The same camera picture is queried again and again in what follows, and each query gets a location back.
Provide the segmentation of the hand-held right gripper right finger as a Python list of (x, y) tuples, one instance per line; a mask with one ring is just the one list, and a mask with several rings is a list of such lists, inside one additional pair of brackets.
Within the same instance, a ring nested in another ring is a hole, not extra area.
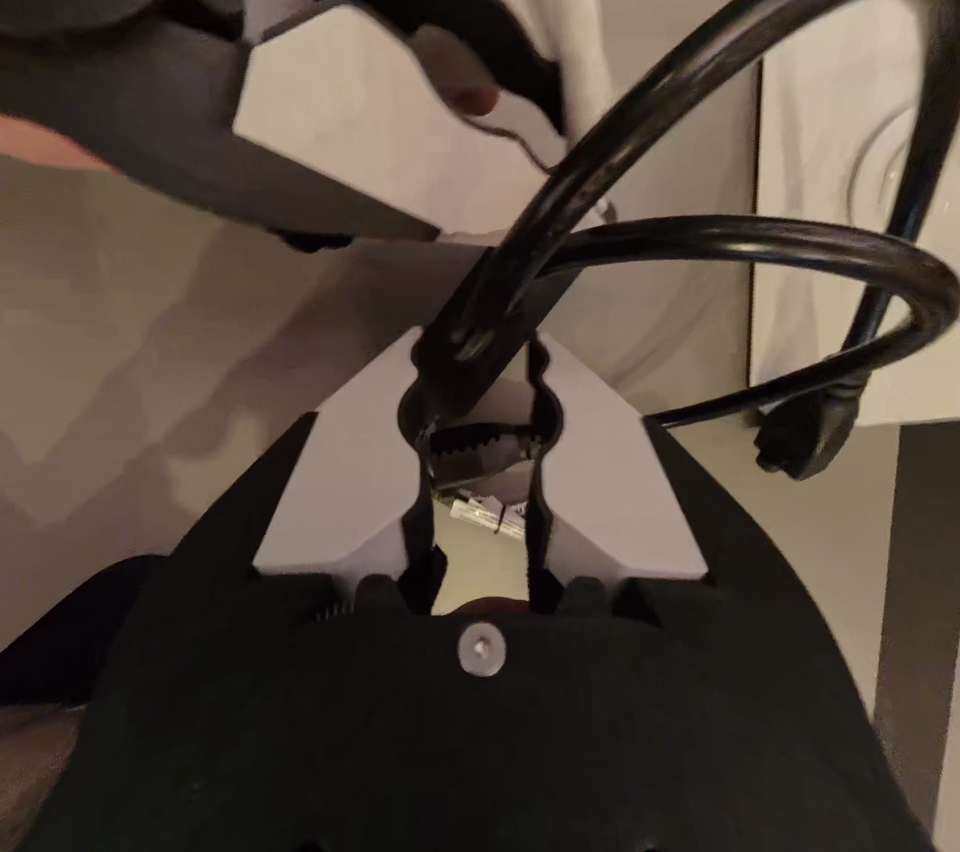
[(561, 586), (592, 578), (699, 581), (707, 563), (642, 415), (552, 336), (529, 347), (545, 413), (527, 541), (545, 532), (541, 567)]

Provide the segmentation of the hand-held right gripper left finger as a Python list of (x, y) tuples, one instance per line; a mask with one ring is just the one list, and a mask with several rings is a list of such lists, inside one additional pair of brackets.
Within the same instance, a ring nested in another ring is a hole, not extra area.
[(327, 574), (342, 597), (371, 574), (431, 575), (428, 479), (402, 429), (422, 334), (407, 330), (317, 407), (253, 559), (257, 571)]

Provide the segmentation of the white rounded pad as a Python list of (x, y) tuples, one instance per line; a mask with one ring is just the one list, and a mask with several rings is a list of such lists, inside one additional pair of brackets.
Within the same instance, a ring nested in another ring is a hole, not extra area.
[[(854, 0), (763, 59), (757, 214), (883, 232), (906, 163), (927, 49), (922, 0)], [(958, 130), (918, 245), (958, 277)], [(838, 352), (861, 285), (756, 265), (751, 385)], [(936, 343), (874, 373), (858, 425), (958, 421), (958, 321)]]

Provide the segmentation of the person's grey clothing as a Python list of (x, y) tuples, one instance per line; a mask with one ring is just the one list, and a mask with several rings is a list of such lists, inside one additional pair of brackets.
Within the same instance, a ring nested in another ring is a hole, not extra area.
[(76, 747), (86, 706), (1, 709), (1, 849), (15, 850)]

